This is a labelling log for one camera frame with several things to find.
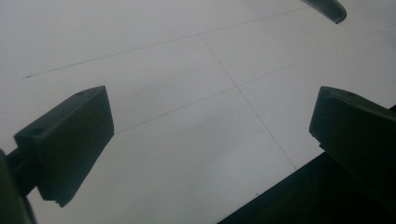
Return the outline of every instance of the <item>white surface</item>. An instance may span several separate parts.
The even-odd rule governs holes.
[[[31,193],[38,222],[216,223],[321,152],[320,86],[396,104],[396,1],[340,2],[1,1],[0,148],[99,85],[116,125],[69,205]]]

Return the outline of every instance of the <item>dark object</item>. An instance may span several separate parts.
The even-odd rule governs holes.
[[[325,152],[220,224],[396,223],[395,120],[391,109],[322,87],[310,132]]]
[[[347,17],[347,11],[337,0],[303,0],[335,24]]]
[[[44,200],[65,206],[113,134],[106,88],[76,93],[15,135],[18,148],[7,155],[7,164],[0,155],[0,178],[6,183],[1,193],[22,204],[21,212],[29,210],[21,199],[26,201],[35,186]],[[7,202],[0,200],[3,211]]]

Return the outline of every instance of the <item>screw hole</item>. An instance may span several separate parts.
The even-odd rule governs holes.
[[[29,133],[33,134],[33,135],[38,135],[38,134],[41,134],[43,132],[44,132],[44,129],[36,128],[36,129],[33,129],[32,131],[30,131]]]

